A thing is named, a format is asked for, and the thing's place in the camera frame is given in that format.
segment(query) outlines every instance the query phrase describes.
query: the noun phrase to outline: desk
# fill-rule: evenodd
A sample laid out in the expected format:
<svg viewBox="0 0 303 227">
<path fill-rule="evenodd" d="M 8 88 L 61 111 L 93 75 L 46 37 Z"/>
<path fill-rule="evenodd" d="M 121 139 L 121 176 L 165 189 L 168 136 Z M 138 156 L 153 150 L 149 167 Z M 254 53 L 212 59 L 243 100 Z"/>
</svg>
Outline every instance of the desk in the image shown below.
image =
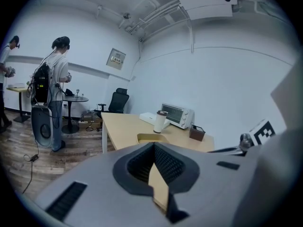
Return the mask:
<svg viewBox="0 0 303 227">
<path fill-rule="evenodd" d="M 89 99 L 86 97 L 80 97 L 76 98 L 75 96 L 63 96 L 63 101 L 66 101 L 68 103 L 68 124 L 62 127 L 62 132 L 65 134 L 73 134 L 79 131 L 78 125 L 73 125 L 71 123 L 71 103 L 72 102 L 87 102 Z"/>
<path fill-rule="evenodd" d="M 138 115 L 122 113 L 101 113 L 103 120 L 102 150 L 107 153 L 107 135 L 109 135 L 116 150 L 137 145 L 137 134 L 153 134 L 153 125 L 139 119 Z M 208 152 L 214 150 L 214 139 L 205 135 L 203 141 L 197 141 L 189 137 L 189 129 L 182 130 L 174 125 L 169 125 L 162 130 L 161 134 L 170 144 Z M 153 165 L 149 185 L 154 188 L 154 201 L 166 210 L 168 201 L 168 186 L 161 177 L 158 169 Z"/>
<path fill-rule="evenodd" d="M 23 115 L 22 114 L 22 93 L 27 91 L 27 87 L 21 87 L 21 88 L 12 88 L 8 87 L 6 88 L 9 91 L 17 92 L 19 93 L 19 110 L 20 110 L 20 116 L 14 119 L 15 122 L 23 123 L 24 121 L 28 120 L 30 116 Z"/>
</svg>

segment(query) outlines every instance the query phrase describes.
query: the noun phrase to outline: office chair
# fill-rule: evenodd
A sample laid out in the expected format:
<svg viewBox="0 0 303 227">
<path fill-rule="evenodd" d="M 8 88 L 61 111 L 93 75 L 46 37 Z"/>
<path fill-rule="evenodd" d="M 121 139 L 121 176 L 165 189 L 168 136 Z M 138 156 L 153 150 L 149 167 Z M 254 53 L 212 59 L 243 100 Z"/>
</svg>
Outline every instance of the office chair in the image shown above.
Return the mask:
<svg viewBox="0 0 303 227">
<path fill-rule="evenodd" d="M 98 104 L 101 106 L 101 110 L 95 110 L 96 115 L 102 119 L 101 113 L 118 113 L 122 114 L 124 110 L 124 106 L 127 103 L 129 99 L 129 95 L 126 94 L 127 89 L 124 88 L 118 88 L 116 92 L 113 93 L 112 101 L 110 102 L 110 105 L 108 107 L 108 111 L 104 111 L 104 106 L 106 104 Z"/>
</svg>

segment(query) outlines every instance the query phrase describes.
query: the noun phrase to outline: shoe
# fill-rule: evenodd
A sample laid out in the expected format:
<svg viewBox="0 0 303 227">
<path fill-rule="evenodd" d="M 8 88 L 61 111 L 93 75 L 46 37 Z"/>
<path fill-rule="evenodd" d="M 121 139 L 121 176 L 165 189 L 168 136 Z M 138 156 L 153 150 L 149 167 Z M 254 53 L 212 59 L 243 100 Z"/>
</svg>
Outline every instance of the shoe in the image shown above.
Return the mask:
<svg viewBox="0 0 303 227">
<path fill-rule="evenodd" d="M 6 128 L 2 127 L 2 128 L 0 129 L 0 134 L 4 133 L 5 131 L 6 131 Z"/>
<path fill-rule="evenodd" d="M 11 126 L 13 124 L 12 121 L 9 121 L 8 123 L 4 124 L 4 128 L 8 128 L 9 126 Z"/>
<path fill-rule="evenodd" d="M 61 147 L 59 149 L 57 149 L 57 150 L 52 149 L 52 151 L 57 152 L 58 150 L 61 150 L 62 148 L 65 148 L 65 141 L 64 140 L 61 140 Z"/>
</svg>

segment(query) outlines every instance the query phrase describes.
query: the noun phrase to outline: man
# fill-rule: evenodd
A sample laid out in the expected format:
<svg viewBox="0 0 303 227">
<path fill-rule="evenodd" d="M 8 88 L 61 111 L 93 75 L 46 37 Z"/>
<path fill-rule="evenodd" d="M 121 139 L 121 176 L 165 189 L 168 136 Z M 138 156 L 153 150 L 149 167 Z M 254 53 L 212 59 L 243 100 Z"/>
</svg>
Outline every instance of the man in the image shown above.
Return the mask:
<svg viewBox="0 0 303 227">
<path fill-rule="evenodd" d="M 2 49 L 0 56 L 0 134 L 5 132 L 12 124 L 4 113 L 3 83 L 5 76 L 13 77 L 13 75 L 10 74 L 10 71 L 5 67 L 5 61 L 9 56 L 9 52 L 18 47 L 18 43 L 19 37 L 14 36 L 14 38 L 12 38 L 12 40 Z"/>
</svg>

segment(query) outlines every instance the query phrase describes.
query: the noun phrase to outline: wooden desk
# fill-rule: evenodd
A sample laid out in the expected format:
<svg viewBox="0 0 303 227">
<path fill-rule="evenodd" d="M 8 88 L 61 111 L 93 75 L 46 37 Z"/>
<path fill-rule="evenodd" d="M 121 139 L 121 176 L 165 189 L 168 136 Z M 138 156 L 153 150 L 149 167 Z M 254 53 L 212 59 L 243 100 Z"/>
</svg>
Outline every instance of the wooden desk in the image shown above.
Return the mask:
<svg viewBox="0 0 303 227">
<path fill-rule="evenodd" d="M 27 119 L 30 118 L 28 115 L 23 115 L 22 113 L 22 93 L 27 91 L 27 87 L 21 87 L 21 88 L 6 88 L 9 91 L 17 92 L 19 93 L 19 110 L 20 110 L 20 116 L 14 119 L 14 121 L 23 123 Z"/>
<path fill-rule="evenodd" d="M 137 145 L 137 134 L 154 134 L 153 125 L 139 119 L 138 115 L 122 113 L 101 113 L 103 120 L 102 128 L 102 149 L 103 154 L 107 153 L 107 135 L 109 135 L 116 150 Z M 174 125 L 169 125 L 162 130 L 161 134 L 170 144 L 208 152 L 214 150 L 214 139 L 205 135 L 203 141 L 197 141 L 189 137 L 189 129 L 182 130 Z M 153 165 L 149 185 L 154 188 L 154 201 L 166 210 L 168 201 L 168 186 L 161 177 L 155 164 Z"/>
</svg>

